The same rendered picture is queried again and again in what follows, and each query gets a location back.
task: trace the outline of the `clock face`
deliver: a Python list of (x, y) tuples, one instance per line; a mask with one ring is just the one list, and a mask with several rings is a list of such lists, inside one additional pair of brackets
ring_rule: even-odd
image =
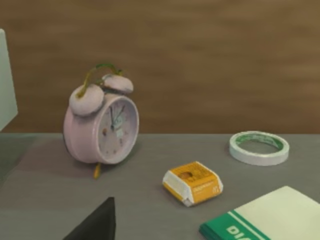
[(132, 150), (138, 134), (138, 112), (131, 101), (117, 100), (103, 113), (98, 144), (106, 162), (118, 163)]

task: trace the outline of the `notebook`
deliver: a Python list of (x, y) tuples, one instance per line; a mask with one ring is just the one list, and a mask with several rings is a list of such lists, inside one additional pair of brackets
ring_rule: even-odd
[(63, 240), (115, 240), (115, 199), (109, 197)]
[(320, 240), (320, 204), (284, 186), (203, 223), (206, 240)]
[(6, 34), (0, 28), (0, 131), (18, 114)]

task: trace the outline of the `white stripe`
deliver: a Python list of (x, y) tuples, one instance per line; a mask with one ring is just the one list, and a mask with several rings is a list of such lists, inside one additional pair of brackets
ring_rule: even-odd
[(264, 237), (260, 236), (258, 233), (256, 233), (251, 227), (249, 227), (247, 224), (245, 224), (243, 221), (241, 221), (237, 216), (235, 216), (232, 212), (228, 212), (228, 214), (233, 217), (238, 223), (240, 223), (242, 226), (244, 226), (246, 229), (248, 229), (253, 235), (255, 235), (259, 240), (266, 240)]

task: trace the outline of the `clock body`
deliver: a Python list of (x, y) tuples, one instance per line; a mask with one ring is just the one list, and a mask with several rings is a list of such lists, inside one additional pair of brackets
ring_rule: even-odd
[(63, 124), (65, 146), (84, 163), (118, 164), (133, 149), (139, 133), (139, 113), (125, 95), (105, 94), (103, 106), (89, 116), (68, 107)]

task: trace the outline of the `brown background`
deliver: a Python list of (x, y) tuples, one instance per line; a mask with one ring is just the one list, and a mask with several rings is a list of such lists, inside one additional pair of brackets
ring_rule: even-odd
[(142, 133), (320, 133), (320, 1), (1, 0), (19, 115), (61, 132), (70, 93), (111, 62)]

